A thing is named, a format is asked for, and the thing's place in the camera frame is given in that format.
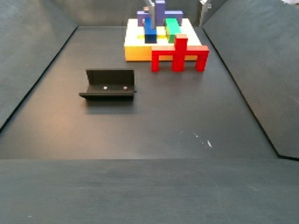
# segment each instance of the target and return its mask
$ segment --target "green block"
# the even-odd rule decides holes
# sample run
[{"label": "green block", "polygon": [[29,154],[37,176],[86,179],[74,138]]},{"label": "green block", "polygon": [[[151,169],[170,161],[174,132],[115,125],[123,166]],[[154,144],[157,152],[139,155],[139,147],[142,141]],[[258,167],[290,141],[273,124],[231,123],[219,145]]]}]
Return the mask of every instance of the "green block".
[{"label": "green block", "polygon": [[165,29],[166,29],[166,36],[169,39],[169,43],[173,44],[175,40],[175,34],[182,33],[182,29],[181,29],[177,18],[169,17],[165,20]]}]

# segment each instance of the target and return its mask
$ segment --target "black bracket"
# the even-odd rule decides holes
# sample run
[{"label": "black bracket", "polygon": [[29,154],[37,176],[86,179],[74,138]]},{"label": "black bracket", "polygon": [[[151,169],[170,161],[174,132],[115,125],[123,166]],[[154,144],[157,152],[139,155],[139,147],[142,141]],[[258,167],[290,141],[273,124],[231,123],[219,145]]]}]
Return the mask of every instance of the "black bracket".
[{"label": "black bracket", "polygon": [[134,99],[135,70],[133,69],[89,69],[89,90],[79,93],[87,100]]}]

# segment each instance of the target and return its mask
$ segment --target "red block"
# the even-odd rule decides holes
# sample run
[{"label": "red block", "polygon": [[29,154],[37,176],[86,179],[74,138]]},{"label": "red block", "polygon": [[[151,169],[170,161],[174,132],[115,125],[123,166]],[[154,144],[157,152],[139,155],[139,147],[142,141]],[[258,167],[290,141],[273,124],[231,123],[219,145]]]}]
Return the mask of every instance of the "red block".
[{"label": "red block", "polygon": [[159,72],[159,56],[173,55],[173,70],[182,72],[185,69],[185,57],[187,55],[198,56],[195,69],[199,72],[205,71],[210,48],[206,45],[187,46],[189,38],[186,34],[177,34],[174,46],[154,46],[153,47],[153,72]]}]

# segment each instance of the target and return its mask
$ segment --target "toy block structure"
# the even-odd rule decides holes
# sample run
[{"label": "toy block structure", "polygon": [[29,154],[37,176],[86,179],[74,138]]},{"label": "toy block structure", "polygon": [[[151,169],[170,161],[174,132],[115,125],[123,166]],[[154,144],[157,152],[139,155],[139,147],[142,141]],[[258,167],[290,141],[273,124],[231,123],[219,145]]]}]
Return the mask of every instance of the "toy block structure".
[{"label": "toy block structure", "polygon": [[[182,20],[181,26],[182,33],[189,36],[189,46],[201,46],[202,42],[199,37],[193,29],[193,24],[189,18]],[[126,43],[125,43],[125,51],[126,51],[126,61],[151,61],[153,60],[153,46],[173,46],[174,44],[169,43],[166,37],[166,29],[163,26],[157,27],[157,44],[146,43],[146,34],[145,27],[138,26],[138,20],[135,18],[130,18],[127,21],[126,28]],[[186,56],[186,60],[197,60],[197,56],[189,55]],[[170,55],[161,56],[161,60],[173,60],[174,57]]]},{"label": "toy block structure", "polygon": [[[145,19],[150,18],[151,14],[143,10],[137,12],[138,26],[143,26]],[[155,24],[157,26],[165,25],[165,20],[167,18],[177,18],[179,25],[183,22],[183,12],[181,10],[166,10],[165,0],[155,0]]]},{"label": "toy block structure", "polygon": [[177,34],[174,45],[153,47],[153,72],[159,72],[159,57],[162,55],[173,56],[173,70],[175,72],[182,72],[185,69],[185,57],[187,55],[195,55],[198,57],[195,69],[199,72],[205,71],[210,48],[206,45],[187,46],[187,43],[187,35]]},{"label": "toy block structure", "polygon": [[145,19],[145,42],[147,44],[157,43],[157,29],[153,29],[153,19]]},{"label": "toy block structure", "polygon": [[169,39],[169,43],[174,43],[175,35],[182,33],[182,29],[178,23],[177,18],[167,18],[165,20],[165,29],[166,29],[166,36]]},{"label": "toy block structure", "polygon": [[154,71],[157,71],[159,60],[174,60],[173,70],[182,71],[183,62],[197,60],[197,70],[203,71],[210,49],[202,45],[190,19],[183,18],[182,11],[165,10],[165,0],[145,1],[147,6],[145,11],[137,13],[138,19],[130,18],[127,21],[126,61],[154,60]]}]

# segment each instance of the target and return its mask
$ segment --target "gray wall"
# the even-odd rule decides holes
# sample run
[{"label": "gray wall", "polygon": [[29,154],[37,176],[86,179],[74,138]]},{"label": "gray wall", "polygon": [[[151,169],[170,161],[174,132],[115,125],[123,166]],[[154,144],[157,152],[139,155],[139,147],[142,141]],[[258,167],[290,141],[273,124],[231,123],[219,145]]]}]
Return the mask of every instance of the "gray wall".
[{"label": "gray wall", "polygon": [[210,20],[214,13],[218,11],[221,6],[227,2],[229,0],[209,0],[207,3],[202,6],[201,10],[201,23],[199,25],[205,25],[205,23]]},{"label": "gray wall", "polygon": [[0,128],[75,29],[49,0],[0,0]]},{"label": "gray wall", "polygon": [[[146,6],[145,0],[53,0],[79,25],[125,26]],[[199,0],[166,0],[167,10],[181,10],[195,24]]]},{"label": "gray wall", "polygon": [[229,0],[203,26],[282,156],[299,158],[299,10]]}]

